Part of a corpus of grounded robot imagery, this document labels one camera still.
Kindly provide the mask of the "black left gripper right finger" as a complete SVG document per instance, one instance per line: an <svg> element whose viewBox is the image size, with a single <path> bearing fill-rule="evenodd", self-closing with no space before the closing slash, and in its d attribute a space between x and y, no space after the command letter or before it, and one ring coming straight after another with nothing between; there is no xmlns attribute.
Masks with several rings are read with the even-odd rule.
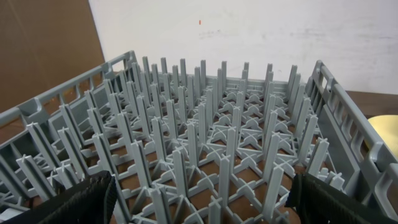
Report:
<svg viewBox="0 0 398 224"><path fill-rule="evenodd" d="M297 174L285 203L302 223L383 224L395 221L310 175Z"/></svg>

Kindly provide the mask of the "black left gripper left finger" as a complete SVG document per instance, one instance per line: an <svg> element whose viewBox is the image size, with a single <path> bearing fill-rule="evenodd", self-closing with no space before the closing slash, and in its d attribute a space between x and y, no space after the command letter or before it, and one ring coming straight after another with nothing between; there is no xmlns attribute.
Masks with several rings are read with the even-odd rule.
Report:
<svg viewBox="0 0 398 224"><path fill-rule="evenodd" d="M109 224L117 199L116 178L103 170L5 222Z"/></svg>

